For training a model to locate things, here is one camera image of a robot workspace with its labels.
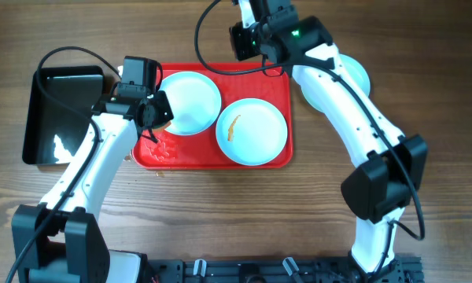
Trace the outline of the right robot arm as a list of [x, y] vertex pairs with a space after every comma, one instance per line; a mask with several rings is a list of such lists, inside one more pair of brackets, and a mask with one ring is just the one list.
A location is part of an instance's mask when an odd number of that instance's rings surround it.
[[361, 281], [382, 279], [395, 267], [397, 229], [425, 237], [418, 191], [428, 147], [410, 138], [377, 109], [348, 73], [332, 35], [317, 17], [300, 19], [290, 1], [236, 1], [242, 20], [231, 30], [240, 61], [261, 55], [281, 68], [332, 124], [354, 171], [341, 194], [356, 216], [349, 257]]

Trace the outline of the white plate top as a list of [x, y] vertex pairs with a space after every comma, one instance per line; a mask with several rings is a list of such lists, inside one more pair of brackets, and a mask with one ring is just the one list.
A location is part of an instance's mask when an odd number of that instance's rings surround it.
[[168, 97], [173, 120], [170, 134], [191, 136], [207, 130], [218, 118], [222, 99], [217, 85], [199, 72], [176, 72], [161, 85]]

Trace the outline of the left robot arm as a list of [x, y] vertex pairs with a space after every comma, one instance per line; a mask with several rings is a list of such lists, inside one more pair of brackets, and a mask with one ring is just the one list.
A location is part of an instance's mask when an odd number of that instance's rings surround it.
[[126, 57], [121, 80], [92, 109], [74, 159], [35, 206], [12, 218], [16, 260], [7, 276], [21, 282], [151, 282], [143, 253], [111, 250], [98, 225], [103, 200], [124, 157], [148, 131], [164, 129], [173, 113], [160, 88], [157, 61]]

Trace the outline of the green orange sponge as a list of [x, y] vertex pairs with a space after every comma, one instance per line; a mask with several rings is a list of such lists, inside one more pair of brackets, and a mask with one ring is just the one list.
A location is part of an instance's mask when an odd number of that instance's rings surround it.
[[171, 121], [168, 121], [166, 124], [164, 124], [160, 127], [154, 128], [153, 132], [161, 132], [161, 131], [167, 129], [170, 125], [171, 125]]

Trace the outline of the white plate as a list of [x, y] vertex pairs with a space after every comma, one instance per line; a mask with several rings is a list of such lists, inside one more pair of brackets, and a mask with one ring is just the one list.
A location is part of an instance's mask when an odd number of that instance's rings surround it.
[[[371, 81], [365, 68], [362, 66], [361, 63], [359, 63], [357, 60], [350, 56], [341, 54], [340, 58], [345, 66], [347, 73], [352, 77], [352, 80], [366, 94], [366, 96], [369, 97], [371, 93]], [[313, 95], [307, 92], [304, 88], [301, 88], [301, 91], [306, 102], [309, 103], [310, 106], [318, 112], [323, 113], [320, 104], [315, 101]]]
[[233, 102], [222, 111], [216, 123], [216, 140], [223, 154], [245, 166], [271, 162], [285, 148], [287, 139], [284, 115], [262, 99]]
[[207, 130], [218, 118], [222, 99], [217, 85], [199, 72], [176, 72], [161, 85], [168, 97], [173, 120], [170, 134], [191, 136]]

